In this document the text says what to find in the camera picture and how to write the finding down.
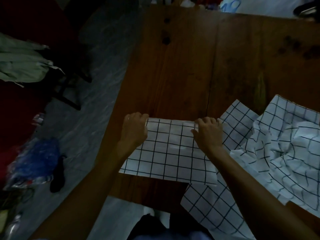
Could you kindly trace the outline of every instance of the wood grain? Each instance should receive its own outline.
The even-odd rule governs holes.
[[[305,57],[312,46],[320,45],[319,37],[315,23],[221,13],[207,115],[220,117],[236,99],[261,111],[254,103],[260,74],[266,84],[266,104],[279,94],[320,111],[320,59]]]
[[[320,44],[319,37],[320,26],[304,21],[151,6],[96,160],[106,158],[119,140],[128,113],[178,120],[220,117],[236,99],[260,110],[254,91],[261,74],[267,104],[280,94],[320,111],[320,59],[305,55]],[[111,195],[173,213],[183,211],[186,186],[119,173]],[[311,228],[320,225],[298,206],[288,207],[310,219]]]
[[[128,113],[178,120],[206,115],[218,16],[187,8],[150,7],[96,160],[103,160],[120,139]],[[168,45],[163,44],[164,38],[170,39]],[[186,186],[119,173],[111,195],[171,212],[180,207]]]
[[[220,13],[207,116],[218,118],[239,99],[254,108],[263,17]]]

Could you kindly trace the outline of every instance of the blue plastic bag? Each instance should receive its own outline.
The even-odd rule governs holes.
[[[33,139],[28,142],[16,160],[8,166],[4,190],[51,181],[59,157],[59,142],[56,138]]]

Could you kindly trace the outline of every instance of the black sock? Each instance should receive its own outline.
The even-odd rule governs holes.
[[[50,192],[56,193],[59,192],[65,183],[64,178],[64,167],[63,167],[63,159],[66,158],[66,156],[61,155],[58,159],[58,164],[53,170],[53,180],[50,183]]]

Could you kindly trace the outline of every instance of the left hand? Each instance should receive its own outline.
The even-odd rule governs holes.
[[[148,118],[148,114],[141,115],[139,112],[127,114],[124,117],[121,139],[119,141],[122,149],[128,150],[128,153],[131,154],[146,140],[148,129],[145,124]]]

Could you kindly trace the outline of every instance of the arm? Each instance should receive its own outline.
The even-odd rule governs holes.
[[[147,138],[145,122],[148,117],[147,114],[140,113],[126,115],[121,139],[109,157],[95,165],[61,205],[38,227],[30,240],[87,239],[118,171],[127,157]]]
[[[223,149],[221,123],[209,117],[196,122],[196,143],[221,173],[256,239],[320,239]]]

